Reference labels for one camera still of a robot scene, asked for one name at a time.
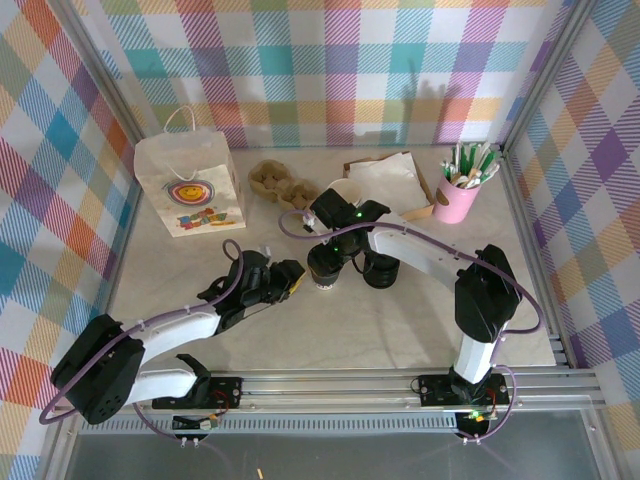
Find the pink pencil cup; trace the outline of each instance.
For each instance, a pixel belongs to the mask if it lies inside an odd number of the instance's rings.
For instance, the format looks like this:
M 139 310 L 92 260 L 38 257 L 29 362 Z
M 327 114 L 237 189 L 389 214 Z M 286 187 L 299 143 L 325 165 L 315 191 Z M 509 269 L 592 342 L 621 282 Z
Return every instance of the pink pencil cup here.
M 469 213 L 469 209 L 479 191 L 480 186 L 469 190 L 454 187 L 442 175 L 436 190 L 436 204 L 433 207 L 433 216 L 444 223 L 460 223 Z

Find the open cardboard box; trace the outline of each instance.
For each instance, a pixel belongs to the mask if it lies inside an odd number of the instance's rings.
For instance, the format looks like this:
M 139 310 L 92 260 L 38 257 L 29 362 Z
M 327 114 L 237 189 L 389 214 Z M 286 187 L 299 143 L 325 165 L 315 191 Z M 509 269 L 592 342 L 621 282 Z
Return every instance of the open cardboard box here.
M 395 155 L 395 153 L 392 153 L 391 155 L 385 155 L 384 157 L 380 157 L 378 159 L 373 159 L 373 158 L 361 158 L 360 160 L 355 160 L 353 162 L 348 162 L 345 163 L 342 169 L 342 176 L 344 178 L 348 178 L 349 177 L 349 171 L 351 170 L 351 165 L 354 163 L 362 163 L 362 162 L 379 162 L 380 160 L 384 160 L 385 158 L 389 158 L 390 156 Z M 402 218 L 404 218 L 406 221 L 410 222 L 412 220 L 418 220 L 420 218 L 425 218 L 428 217 L 429 215 L 431 215 L 431 212 L 433 211 L 433 205 L 435 204 L 435 199 L 433 198 L 433 195 L 431 195 L 431 190 L 429 190 L 429 185 L 427 185 L 427 182 L 425 181 L 424 177 L 422 176 L 422 172 L 420 171 L 420 168 L 418 167 L 418 164 L 416 163 L 415 159 L 413 160 L 413 164 L 416 167 L 416 173 L 418 174 L 418 181 L 420 182 L 420 188 L 422 189 L 422 191 L 424 192 L 424 194 L 427 197 L 427 201 L 429 202 L 429 205 L 427 205 L 424 208 L 418 208 L 417 210 L 411 210 L 409 212 L 405 212 L 402 215 Z

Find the smiley face sticker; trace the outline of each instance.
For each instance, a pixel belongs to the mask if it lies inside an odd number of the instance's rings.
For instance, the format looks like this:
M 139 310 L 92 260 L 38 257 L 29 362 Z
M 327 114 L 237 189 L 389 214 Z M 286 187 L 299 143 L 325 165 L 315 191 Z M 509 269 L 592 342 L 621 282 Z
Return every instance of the smiley face sticker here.
M 169 198 L 178 205 L 199 207 L 209 203 L 215 191 L 213 185 L 204 180 L 177 180 L 167 185 Z

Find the white table surface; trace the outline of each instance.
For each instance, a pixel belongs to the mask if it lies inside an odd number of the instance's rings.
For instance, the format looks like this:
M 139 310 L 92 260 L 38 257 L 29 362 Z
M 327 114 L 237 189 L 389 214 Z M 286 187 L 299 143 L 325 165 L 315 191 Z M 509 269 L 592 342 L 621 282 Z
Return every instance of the white table surface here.
M 172 238 L 143 197 L 110 314 L 125 325 L 132 325 L 139 318 L 200 303 L 196 294 L 228 272 L 230 263 L 221 250 L 225 238 L 237 240 L 244 249 L 269 245 L 275 261 L 293 258 L 306 267 L 307 253 L 316 242 L 284 236 L 277 226 L 282 213 L 278 204 L 255 196 L 249 188 L 247 174 L 259 161 L 277 159 L 288 165 L 294 176 L 313 180 L 324 188 L 342 176 L 343 163 L 396 151 L 389 148 L 233 151 L 236 169 L 243 179 L 246 229 Z M 411 152 L 435 193 L 440 175 L 438 164 L 450 155 L 450 150 L 414 147 Z M 470 215 L 462 223 L 445 225 L 432 217 L 413 223 L 467 253 L 488 243 L 499 246 L 518 281 L 533 292 L 498 178 L 483 186 Z M 304 233 L 301 224 L 293 219 L 289 225 Z M 454 272 L 467 266 L 443 257 Z M 523 301 L 509 326 L 524 328 L 535 322 L 533 308 Z M 375 290 L 348 264 L 332 290 L 319 290 L 307 275 L 286 302 L 243 320 L 222 335 L 192 342 L 171 354 L 191 353 L 212 370 L 440 368 L 454 362 L 460 338 L 454 320 L 453 295 L 432 277 L 401 265 L 391 288 Z M 497 360 L 512 366 L 555 364 L 544 330 L 509 337 Z

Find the paper bag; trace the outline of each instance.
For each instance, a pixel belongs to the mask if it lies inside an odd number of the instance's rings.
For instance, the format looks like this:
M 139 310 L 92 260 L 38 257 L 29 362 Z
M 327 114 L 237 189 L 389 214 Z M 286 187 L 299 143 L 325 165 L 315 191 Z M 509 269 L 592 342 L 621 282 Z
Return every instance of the paper bag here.
M 167 133 L 165 125 L 164 133 L 136 145 L 136 178 L 174 237 L 245 227 L 227 140 L 222 132 L 196 130 L 191 113 L 192 131 Z

